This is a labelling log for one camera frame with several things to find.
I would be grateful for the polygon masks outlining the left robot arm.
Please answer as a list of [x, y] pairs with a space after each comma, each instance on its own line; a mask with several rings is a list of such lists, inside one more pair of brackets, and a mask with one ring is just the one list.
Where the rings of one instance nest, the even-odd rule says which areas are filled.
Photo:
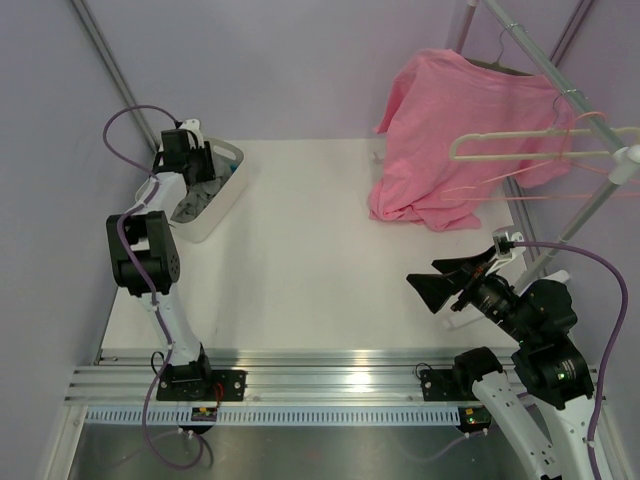
[[196, 121], [161, 133], [161, 150], [134, 205], [106, 221], [116, 284], [139, 300], [163, 343], [154, 390], [165, 401], [219, 400], [223, 388], [179, 300], [180, 258], [169, 225], [187, 188], [214, 175], [209, 144]]

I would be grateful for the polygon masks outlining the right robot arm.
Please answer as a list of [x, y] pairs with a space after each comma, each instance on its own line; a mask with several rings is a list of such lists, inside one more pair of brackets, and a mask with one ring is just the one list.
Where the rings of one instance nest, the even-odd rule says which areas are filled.
[[457, 355], [450, 372], [454, 389], [489, 411], [527, 478], [610, 479], [613, 472], [597, 432], [605, 370], [600, 368], [593, 378], [569, 337], [577, 315], [566, 285], [539, 279], [517, 293], [497, 273], [528, 245], [524, 240], [499, 241], [476, 256], [435, 260], [435, 273], [412, 273], [406, 279], [432, 313], [455, 297], [452, 311], [472, 306], [517, 342], [514, 370], [534, 398], [545, 430], [513, 392], [489, 348]]

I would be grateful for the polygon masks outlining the cream hanger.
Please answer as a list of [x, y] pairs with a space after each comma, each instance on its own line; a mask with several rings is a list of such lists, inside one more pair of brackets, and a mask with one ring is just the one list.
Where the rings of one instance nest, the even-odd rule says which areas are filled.
[[468, 133], [457, 137], [449, 149], [449, 159], [453, 162], [569, 162], [596, 156], [609, 156], [616, 164], [637, 164], [639, 144], [637, 142], [599, 150], [575, 150], [573, 140], [596, 135], [595, 128], [588, 122], [600, 121], [604, 132], [614, 140], [625, 136], [639, 137], [637, 127], [611, 128], [607, 116], [594, 110], [574, 115], [564, 124], [554, 123], [544, 129], [494, 131], [488, 133]]

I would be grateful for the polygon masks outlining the grey t shirt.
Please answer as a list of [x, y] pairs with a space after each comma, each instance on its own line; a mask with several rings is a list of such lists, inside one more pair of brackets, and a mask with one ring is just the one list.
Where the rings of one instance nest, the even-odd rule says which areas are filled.
[[194, 221], [217, 196], [234, 173], [234, 168], [231, 166], [229, 158], [221, 154], [213, 154], [213, 166], [215, 178], [196, 183], [187, 188], [187, 195], [179, 202], [171, 216], [173, 222], [186, 224]]

